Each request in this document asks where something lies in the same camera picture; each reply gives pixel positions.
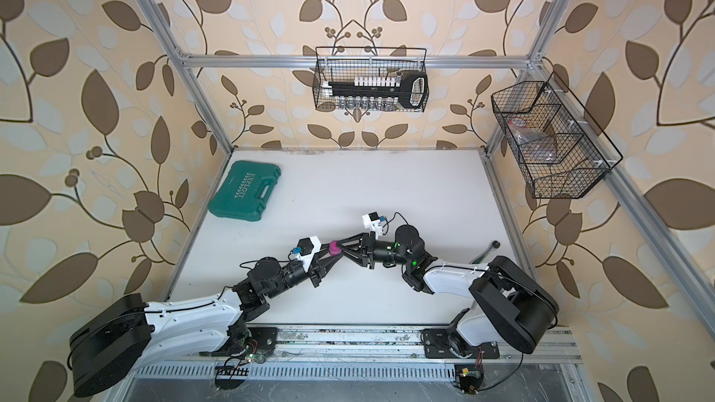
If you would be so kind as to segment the magenta paint jar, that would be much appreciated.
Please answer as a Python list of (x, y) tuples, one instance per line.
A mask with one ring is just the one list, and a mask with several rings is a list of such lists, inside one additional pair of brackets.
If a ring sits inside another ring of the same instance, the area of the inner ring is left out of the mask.
[(331, 257), (335, 257), (342, 254), (342, 249), (338, 245), (337, 241), (332, 241), (329, 245), (329, 253)]

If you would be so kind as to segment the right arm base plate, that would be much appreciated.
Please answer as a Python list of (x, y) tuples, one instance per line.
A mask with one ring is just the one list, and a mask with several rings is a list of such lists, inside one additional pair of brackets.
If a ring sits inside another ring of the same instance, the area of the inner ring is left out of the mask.
[(469, 344), (454, 329), (424, 329), (420, 342), (429, 359), (499, 359), (500, 351), (495, 342), (477, 346)]

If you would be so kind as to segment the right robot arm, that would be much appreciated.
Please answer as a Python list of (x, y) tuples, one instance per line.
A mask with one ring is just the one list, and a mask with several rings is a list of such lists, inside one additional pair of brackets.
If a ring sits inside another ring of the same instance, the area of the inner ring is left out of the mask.
[(403, 280), (417, 292), (471, 299), (437, 341), (453, 357), (474, 357), (482, 344), (505, 342), (525, 355), (558, 325), (558, 303), (530, 275), (506, 256), (489, 264), (443, 262), (426, 250), (418, 230), (404, 224), (394, 240), (374, 231), (331, 242), (329, 252), (361, 267), (398, 266)]

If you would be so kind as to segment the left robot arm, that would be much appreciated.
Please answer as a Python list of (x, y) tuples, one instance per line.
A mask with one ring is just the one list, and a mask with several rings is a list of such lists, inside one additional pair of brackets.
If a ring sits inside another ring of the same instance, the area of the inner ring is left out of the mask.
[(74, 396), (100, 394), (143, 366), (220, 350), (239, 326), (269, 309), (270, 299), (305, 281), (318, 286), (341, 258), (328, 251), (288, 262), (262, 258), (238, 284), (205, 298), (147, 303), (138, 293), (122, 297), (71, 336)]

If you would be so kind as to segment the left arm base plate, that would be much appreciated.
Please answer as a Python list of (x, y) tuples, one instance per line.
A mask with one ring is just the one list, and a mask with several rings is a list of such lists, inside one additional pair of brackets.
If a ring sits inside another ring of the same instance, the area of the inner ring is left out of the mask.
[(219, 357), (229, 355), (260, 354), (269, 357), (277, 346), (277, 334), (279, 329), (275, 327), (245, 327), (234, 325), (228, 330), (228, 339), (220, 350), (216, 352)]

